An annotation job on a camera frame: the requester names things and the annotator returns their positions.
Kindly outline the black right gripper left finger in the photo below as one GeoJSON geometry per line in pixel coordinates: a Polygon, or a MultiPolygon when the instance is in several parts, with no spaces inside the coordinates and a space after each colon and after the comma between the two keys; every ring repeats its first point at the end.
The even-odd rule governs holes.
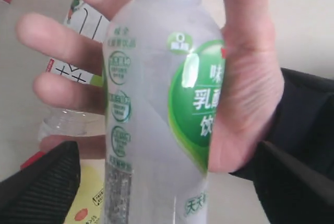
{"type": "Polygon", "coordinates": [[[1,223],[64,223],[80,180],[78,145],[63,142],[1,181],[1,223]]]}

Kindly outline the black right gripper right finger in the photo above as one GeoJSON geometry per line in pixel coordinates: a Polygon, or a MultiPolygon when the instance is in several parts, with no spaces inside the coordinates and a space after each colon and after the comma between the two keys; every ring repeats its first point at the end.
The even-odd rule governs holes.
{"type": "Polygon", "coordinates": [[[333,223],[333,181],[270,142],[254,155],[254,188],[270,223],[333,223]]]}

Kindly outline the person's open hand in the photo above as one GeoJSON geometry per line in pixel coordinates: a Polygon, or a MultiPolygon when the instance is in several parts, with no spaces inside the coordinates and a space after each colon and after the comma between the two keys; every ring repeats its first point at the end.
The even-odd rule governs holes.
{"type": "MultiPolygon", "coordinates": [[[[84,0],[107,19],[130,0],[84,0]]],[[[221,29],[226,43],[226,70],[210,146],[209,171],[235,173],[245,167],[258,143],[265,140],[284,91],[284,79],[277,59],[275,26],[269,0],[223,0],[226,23],[221,29]]],[[[23,15],[16,24],[18,41],[35,51],[51,56],[64,43],[66,27],[38,13],[23,15]]],[[[38,75],[33,91],[39,95],[38,75]]],[[[105,109],[102,88],[76,86],[80,111],[102,115],[105,109]]],[[[69,137],[51,135],[39,149],[47,153],[64,141],[76,141],[83,159],[102,159],[105,135],[69,137]]]]}

